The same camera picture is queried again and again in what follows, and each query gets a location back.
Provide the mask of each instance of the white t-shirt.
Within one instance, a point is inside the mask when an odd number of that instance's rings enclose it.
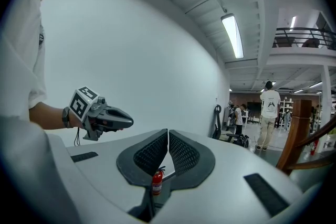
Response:
[[[264,91],[260,95],[264,101],[261,116],[269,119],[275,119],[278,116],[278,106],[280,105],[280,95],[274,90]]]
[[[12,0],[0,22],[0,115],[29,121],[46,99],[41,0]]]
[[[243,118],[241,117],[241,109],[240,108],[236,108],[235,111],[237,112],[236,125],[242,125],[243,124]]]

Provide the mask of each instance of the hand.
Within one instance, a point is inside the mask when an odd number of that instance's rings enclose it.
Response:
[[[71,127],[79,127],[84,129],[82,122],[71,111],[69,111],[69,122]]]

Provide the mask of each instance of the fire extinguisher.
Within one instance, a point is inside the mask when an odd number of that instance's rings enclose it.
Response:
[[[319,143],[319,140],[315,140],[314,142],[312,142],[311,145],[311,149],[310,149],[310,155],[314,155],[315,154],[315,150],[317,148],[317,144]]]
[[[153,195],[159,195],[162,188],[162,179],[165,171],[165,166],[160,167],[153,176],[152,190]]]

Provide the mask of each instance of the ceiling light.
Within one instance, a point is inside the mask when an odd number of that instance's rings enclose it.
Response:
[[[293,28],[293,27],[294,27],[295,20],[296,20],[296,16],[293,17],[293,19],[292,19],[292,24],[290,25],[290,28]]]
[[[316,87],[316,86],[318,86],[318,85],[321,85],[321,84],[322,84],[322,82],[316,83],[316,84],[310,86],[310,88],[314,88],[314,87]]]
[[[235,53],[236,58],[243,58],[243,46],[242,39],[240,38],[240,32],[237,25],[237,21],[235,16],[230,13],[221,18],[222,23],[225,27],[225,30],[230,38],[231,45],[233,47],[233,51]]]

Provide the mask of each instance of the brown wall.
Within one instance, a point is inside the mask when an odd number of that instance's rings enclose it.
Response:
[[[280,94],[281,100],[287,97],[289,101],[292,98],[294,100],[311,100],[311,105],[316,107],[319,104],[319,97],[317,95],[290,95],[290,94]],[[234,105],[246,104],[247,102],[261,103],[259,93],[230,93],[230,100]]]

